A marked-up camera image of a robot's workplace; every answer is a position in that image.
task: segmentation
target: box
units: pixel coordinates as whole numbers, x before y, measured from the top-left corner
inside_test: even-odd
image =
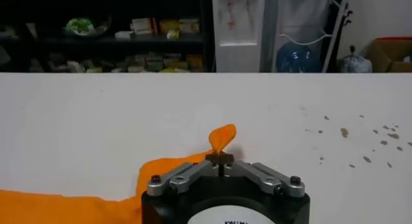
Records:
[[[412,73],[412,63],[403,62],[412,54],[412,39],[376,39],[366,58],[372,62],[374,73]]]
[[[131,29],[137,35],[141,35],[141,34],[157,35],[156,20],[154,18],[132,19]]]
[[[180,19],[179,28],[182,33],[199,33],[199,19]]]

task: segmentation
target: black shelf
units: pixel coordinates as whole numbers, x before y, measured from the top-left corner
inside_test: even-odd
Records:
[[[0,46],[16,45],[23,43],[18,37],[0,37]]]
[[[136,44],[170,44],[173,46],[182,44],[203,44],[203,38],[201,35],[181,35],[179,39],[168,39],[165,35],[137,35],[130,39],[117,39],[112,36],[100,37],[100,38],[43,38],[40,40],[41,44],[48,46],[98,46],[98,45],[112,45],[116,44],[126,44],[126,45],[136,45]]]
[[[50,53],[61,53],[73,59],[115,60],[139,53],[182,53],[203,55],[206,71],[214,64],[214,33],[212,0],[85,0],[87,5],[67,5],[66,0],[0,0],[3,10],[0,22],[18,25],[21,40],[0,39],[16,52],[24,47],[25,58],[35,57],[44,71],[49,72]],[[73,17],[91,19],[111,16],[111,28],[107,35],[90,38],[70,38],[61,28]],[[133,39],[116,39],[114,33],[129,28],[132,19],[153,17],[162,19],[198,18],[199,35],[181,35],[179,39],[166,36],[138,35]],[[35,23],[37,38],[34,39],[25,23]]]
[[[132,39],[116,39],[113,36],[96,39],[42,38],[39,45],[46,51],[59,51],[71,55],[124,57],[139,52],[202,54],[202,35],[181,35],[179,39],[167,39],[164,35],[137,35]]]

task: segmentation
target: black screw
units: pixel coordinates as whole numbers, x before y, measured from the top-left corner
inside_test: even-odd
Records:
[[[298,176],[292,176],[290,177],[290,183],[292,185],[300,185],[301,184],[301,178]]]
[[[152,183],[160,183],[160,181],[161,181],[161,178],[158,174],[152,176],[152,178],[151,178]]]
[[[276,188],[274,194],[276,196],[282,196],[283,195],[283,189],[280,188],[280,187]]]

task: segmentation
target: brown stain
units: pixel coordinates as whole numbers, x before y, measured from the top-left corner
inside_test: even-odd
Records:
[[[399,139],[399,135],[396,133],[388,133],[388,136],[394,139]]]
[[[371,162],[372,162],[367,156],[364,156],[364,157],[363,157],[363,160],[365,160],[365,162],[368,162],[368,163],[371,163]]]
[[[347,129],[345,129],[345,128],[342,128],[342,129],[341,129],[341,133],[342,133],[342,136],[343,136],[344,138],[347,138],[347,137],[348,137],[348,135],[349,135],[348,130],[347,130]]]

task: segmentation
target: shelf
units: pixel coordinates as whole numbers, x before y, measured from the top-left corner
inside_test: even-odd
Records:
[[[182,35],[179,39],[167,39],[164,35],[137,35],[132,39],[116,39],[112,36],[81,39],[81,38],[45,38],[41,44],[48,45],[99,45],[99,44],[203,44],[201,35]]]
[[[117,51],[122,53],[136,53],[137,51],[187,51],[199,53],[203,50],[202,35],[181,35],[179,39],[167,39],[164,35],[137,35],[132,39],[116,39],[113,36],[80,39],[80,38],[43,38],[39,40],[42,48],[57,51],[75,52],[91,50]]]
[[[0,37],[0,45],[14,45],[22,42],[22,40],[16,37]]]

